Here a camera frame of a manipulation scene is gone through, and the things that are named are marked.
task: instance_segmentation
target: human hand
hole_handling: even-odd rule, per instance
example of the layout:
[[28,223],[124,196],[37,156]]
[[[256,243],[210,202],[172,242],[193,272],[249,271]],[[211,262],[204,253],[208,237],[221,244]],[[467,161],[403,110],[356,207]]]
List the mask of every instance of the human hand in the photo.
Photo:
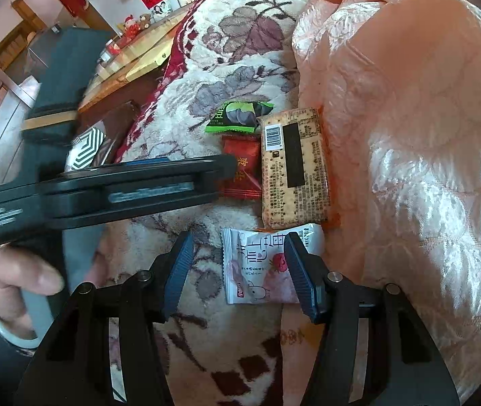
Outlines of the human hand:
[[[94,264],[85,276],[85,281],[96,287],[107,279],[105,248],[104,236],[94,255]],[[41,257],[25,249],[0,248],[0,320],[14,335],[21,339],[35,337],[20,290],[49,296],[61,291],[64,285],[61,274]]]

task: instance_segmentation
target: biscuit package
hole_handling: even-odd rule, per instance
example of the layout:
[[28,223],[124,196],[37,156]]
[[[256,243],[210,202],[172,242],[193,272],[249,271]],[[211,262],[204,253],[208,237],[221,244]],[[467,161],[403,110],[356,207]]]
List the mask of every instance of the biscuit package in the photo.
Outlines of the biscuit package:
[[286,229],[332,219],[325,143],[314,109],[261,118],[263,223]]

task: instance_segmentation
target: white candy packet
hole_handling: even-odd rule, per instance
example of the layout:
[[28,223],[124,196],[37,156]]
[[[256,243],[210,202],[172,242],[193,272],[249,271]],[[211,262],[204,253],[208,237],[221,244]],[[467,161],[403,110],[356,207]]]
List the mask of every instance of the white candy packet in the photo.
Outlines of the white candy packet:
[[325,237],[316,224],[275,233],[221,230],[227,303],[299,302],[284,257],[285,235],[293,231],[309,253],[323,254]]

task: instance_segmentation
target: strawberry illustration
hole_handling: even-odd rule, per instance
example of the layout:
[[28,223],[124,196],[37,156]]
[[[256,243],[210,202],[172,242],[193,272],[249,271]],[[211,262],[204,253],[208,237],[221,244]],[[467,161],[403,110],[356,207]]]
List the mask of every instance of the strawberry illustration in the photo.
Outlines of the strawberry illustration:
[[287,271],[287,263],[285,262],[285,255],[283,253],[277,253],[272,257],[272,265],[276,267],[278,272]]

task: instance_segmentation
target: tan strap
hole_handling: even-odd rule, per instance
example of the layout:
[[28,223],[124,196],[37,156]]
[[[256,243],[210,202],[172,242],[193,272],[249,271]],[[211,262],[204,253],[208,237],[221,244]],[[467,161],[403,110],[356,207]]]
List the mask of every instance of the tan strap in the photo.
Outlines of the tan strap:
[[49,125],[55,125],[57,123],[68,122],[70,120],[77,119],[77,111],[62,111],[60,113],[49,114],[41,117],[34,117],[32,119],[26,119],[22,123],[22,130],[33,130],[34,128],[48,127]]

